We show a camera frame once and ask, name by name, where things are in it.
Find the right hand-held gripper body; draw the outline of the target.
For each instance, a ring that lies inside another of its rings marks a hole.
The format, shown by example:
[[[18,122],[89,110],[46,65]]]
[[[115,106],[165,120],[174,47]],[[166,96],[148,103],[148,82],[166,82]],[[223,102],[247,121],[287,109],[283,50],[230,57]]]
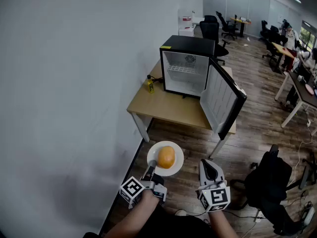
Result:
[[[207,213],[224,210],[231,201],[230,187],[226,180],[200,186],[198,199]]]

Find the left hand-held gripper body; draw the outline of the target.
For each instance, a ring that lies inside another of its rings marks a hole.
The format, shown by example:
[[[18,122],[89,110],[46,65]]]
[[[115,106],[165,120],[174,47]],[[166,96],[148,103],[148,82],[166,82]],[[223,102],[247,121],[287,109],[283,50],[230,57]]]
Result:
[[[137,180],[135,177],[130,177],[119,189],[119,195],[128,203],[128,208],[132,209],[139,203],[144,190],[152,192],[153,196],[159,198],[159,203],[164,204],[167,196],[167,188],[164,185],[164,180],[161,176],[154,174],[142,177]]]

